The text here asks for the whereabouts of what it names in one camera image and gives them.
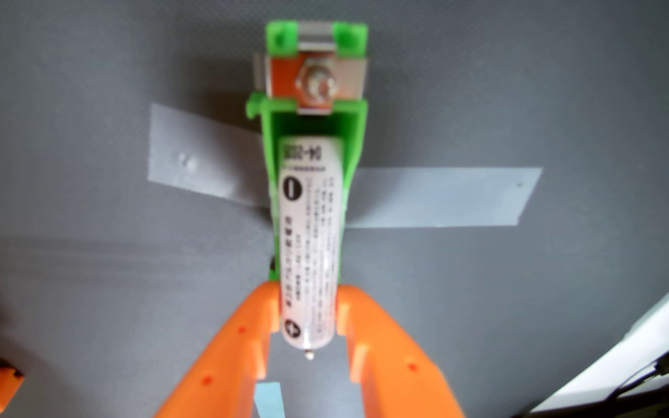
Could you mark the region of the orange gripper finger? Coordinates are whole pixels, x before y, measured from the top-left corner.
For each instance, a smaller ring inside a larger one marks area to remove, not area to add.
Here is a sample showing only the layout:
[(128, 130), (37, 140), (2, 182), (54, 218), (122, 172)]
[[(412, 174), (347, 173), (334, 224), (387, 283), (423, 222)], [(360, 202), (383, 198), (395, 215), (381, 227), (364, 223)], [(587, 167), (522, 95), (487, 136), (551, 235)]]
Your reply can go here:
[(279, 328), (280, 285), (268, 281), (237, 306), (154, 416), (251, 417)]
[(365, 417), (464, 417), (440, 368), (367, 292), (338, 289), (337, 332)]

